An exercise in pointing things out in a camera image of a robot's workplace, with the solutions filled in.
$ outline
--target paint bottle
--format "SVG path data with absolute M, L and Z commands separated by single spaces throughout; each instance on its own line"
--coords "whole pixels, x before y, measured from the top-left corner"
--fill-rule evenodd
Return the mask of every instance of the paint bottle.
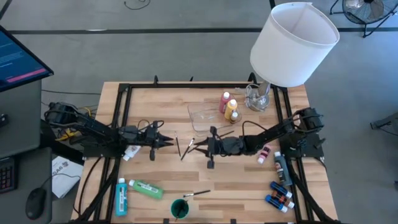
M 264 148 L 261 150 L 261 152 L 259 154 L 259 158 L 258 158 L 257 162 L 260 164 L 263 164 L 264 160 L 267 159 L 270 151 L 271 150 L 267 146 L 264 146 Z
M 231 114 L 231 119 L 229 120 L 231 123 L 236 123 L 236 122 L 238 122 L 238 112 L 236 112 L 236 111 L 234 111 L 234 112 L 232 112 L 232 114 Z
M 284 186 L 292 185 L 292 179 L 290 179 L 289 172 L 287 170 L 285 157 L 281 156 L 280 152 L 275 152 L 275 168 L 278 173 L 279 181 Z
M 275 208 L 278 208 L 283 213 L 287 212 L 287 207 L 285 205 L 282 205 L 281 203 L 279 203 L 278 200 L 272 198 L 271 195 L 266 196 L 266 202 L 270 203 Z
M 276 190 L 273 191 L 271 197 L 273 199 L 276 199 L 279 201 L 279 203 L 289 207 L 289 208 L 294 208 L 294 203 L 291 202 L 290 200 L 287 199 L 287 197 L 281 195 L 280 193 L 278 193 Z
M 278 191 L 278 193 L 280 193 L 283 196 L 286 196 L 287 198 L 291 198 L 292 197 L 292 193 L 289 192 L 286 188 L 284 188 L 282 185 L 278 184 L 275 181 L 271 182 L 271 188 Z
M 231 100 L 231 95 L 228 92 L 223 93 L 220 99 L 220 105 L 218 107 L 218 110 L 221 113 L 225 113 L 226 104 L 229 100 Z
M 152 185 L 147 184 L 141 180 L 130 180 L 129 185 L 136 191 L 148 195 L 156 199 L 162 199 L 163 190 Z
M 116 216 L 127 215 L 127 184 L 124 178 L 116 184 Z
M 236 100 L 232 99 L 229 100 L 228 103 L 226 104 L 226 109 L 225 109 L 225 114 L 224 117 L 225 119 L 231 119 L 231 115 L 234 112 L 234 110 L 236 110 L 236 108 L 238 107 L 238 103 L 236 102 Z

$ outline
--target green paint bottle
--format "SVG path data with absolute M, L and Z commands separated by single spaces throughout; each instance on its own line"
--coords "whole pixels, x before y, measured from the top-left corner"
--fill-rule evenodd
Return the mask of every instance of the green paint bottle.
M 162 199 L 163 190 L 153 186 L 152 184 L 147 184 L 141 180 L 130 180 L 129 185 L 136 191 L 148 195 L 156 199 Z

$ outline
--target concrete floor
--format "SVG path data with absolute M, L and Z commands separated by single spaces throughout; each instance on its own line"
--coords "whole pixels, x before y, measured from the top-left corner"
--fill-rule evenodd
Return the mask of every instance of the concrete floor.
M 0 0 L 0 7 L 5 0 Z M 333 0 L 315 1 L 327 13 Z M 152 0 L 139 11 L 123 1 L 14 0 L 0 24 L 12 30 L 260 27 L 264 0 Z M 332 15 L 337 27 L 358 27 Z M 384 27 L 398 27 L 398 16 Z M 258 34 L 17 35 L 54 71 L 43 88 L 100 92 L 105 81 L 245 80 Z M 324 114 L 321 135 L 339 219 L 396 223 L 398 138 L 369 122 L 398 111 L 398 32 L 340 33 L 341 40 L 306 82 L 312 107 Z M 43 93 L 42 100 L 93 105 L 97 96 Z M 53 203 L 53 222 L 70 218 L 76 192 Z

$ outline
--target green cup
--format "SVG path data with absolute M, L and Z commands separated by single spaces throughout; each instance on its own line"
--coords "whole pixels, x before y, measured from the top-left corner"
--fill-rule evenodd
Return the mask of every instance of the green cup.
M 184 199 L 177 199 L 171 206 L 171 212 L 174 218 L 185 218 L 189 213 L 188 202 Z

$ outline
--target clear plastic container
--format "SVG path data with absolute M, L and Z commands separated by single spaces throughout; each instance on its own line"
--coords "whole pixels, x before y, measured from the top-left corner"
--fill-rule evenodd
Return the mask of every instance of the clear plastic container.
M 239 102 L 236 108 L 238 118 L 233 123 L 225 119 L 223 113 L 220 113 L 219 106 L 220 102 L 218 99 L 209 102 L 188 104 L 192 128 L 197 132 L 197 136 L 210 136 L 211 126 L 216 127 L 218 134 L 222 135 L 233 129 L 233 123 L 237 123 L 242 119 Z

